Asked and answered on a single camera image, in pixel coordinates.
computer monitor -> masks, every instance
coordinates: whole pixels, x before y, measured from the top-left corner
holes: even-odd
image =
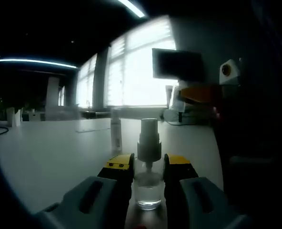
[[[152,49],[153,77],[204,82],[201,55],[193,52]]]

white table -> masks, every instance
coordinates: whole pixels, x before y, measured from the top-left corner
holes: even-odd
[[[137,154],[141,121],[122,119],[123,153]],[[61,202],[63,195],[96,176],[111,157],[110,119],[23,122],[0,135],[0,166],[12,189],[31,213]],[[201,177],[223,189],[222,166],[208,126],[159,123],[162,154],[182,155]]]

table surface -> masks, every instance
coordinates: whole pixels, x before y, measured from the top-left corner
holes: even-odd
[[[61,202],[63,195],[89,176],[96,176],[111,155],[110,119],[22,122],[0,135],[0,167],[10,186],[31,213]],[[124,154],[137,154],[141,121],[122,119]],[[90,129],[105,129],[77,133]],[[182,155],[200,177],[223,189],[222,166],[213,130],[208,126],[172,126],[159,122],[162,154]],[[151,221],[166,225],[165,203],[154,213],[140,211],[131,198],[126,228]]]

fluorescent light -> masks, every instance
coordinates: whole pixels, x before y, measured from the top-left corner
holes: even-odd
[[[130,9],[132,12],[134,12],[139,18],[144,17],[144,13],[141,12],[134,4],[132,4],[128,0],[118,0],[121,2],[124,6],[126,6],[128,9]]]
[[[48,62],[48,61],[37,61],[37,60],[27,60],[27,59],[0,59],[0,62],[34,62],[34,63],[45,63],[45,64],[58,65],[58,66],[67,67],[67,68],[76,68],[76,66],[63,64],[63,63],[54,63],[54,62]]]

small bottle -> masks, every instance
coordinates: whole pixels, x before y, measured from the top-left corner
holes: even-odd
[[[134,161],[134,192],[136,203],[143,210],[160,205],[163,188],[164,160],[161,158],[161,141],[158,120],[141,120],[138,156]]]
[[[113,154],[122,152],[122,135],[121,135],[121,119],[120,110],[111,110],[111,150]]]

